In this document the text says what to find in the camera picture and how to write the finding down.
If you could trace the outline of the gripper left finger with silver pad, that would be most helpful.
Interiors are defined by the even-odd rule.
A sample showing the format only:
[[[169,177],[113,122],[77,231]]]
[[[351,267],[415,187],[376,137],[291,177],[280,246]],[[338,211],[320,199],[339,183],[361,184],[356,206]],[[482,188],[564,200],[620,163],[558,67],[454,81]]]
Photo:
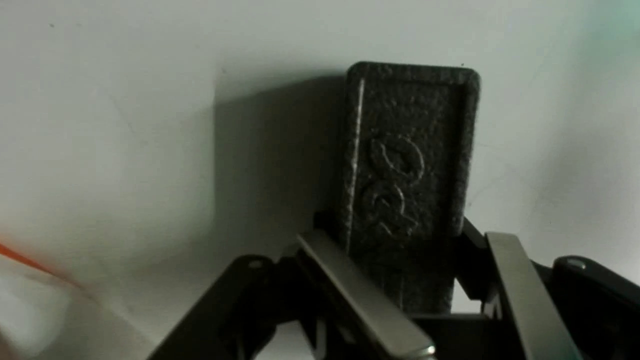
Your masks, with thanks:
[[[298,323],[313,360],[435,360],[435,343],[321,231],[280,261],[239,256],[148,360],[256,360]]]

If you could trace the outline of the gripper right finger with silver pad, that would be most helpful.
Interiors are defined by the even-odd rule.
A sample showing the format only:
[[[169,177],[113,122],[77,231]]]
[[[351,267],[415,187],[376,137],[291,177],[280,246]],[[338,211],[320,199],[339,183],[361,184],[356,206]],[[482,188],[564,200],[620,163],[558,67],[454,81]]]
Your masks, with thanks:
[[[482,304],[498,296],[507,306],[487,237],[464,223],[454,246],[464,292]],[[527,271],[583,360],[640,360],[638,284],[583,256],[559,256],[551,267],[527,263]]]

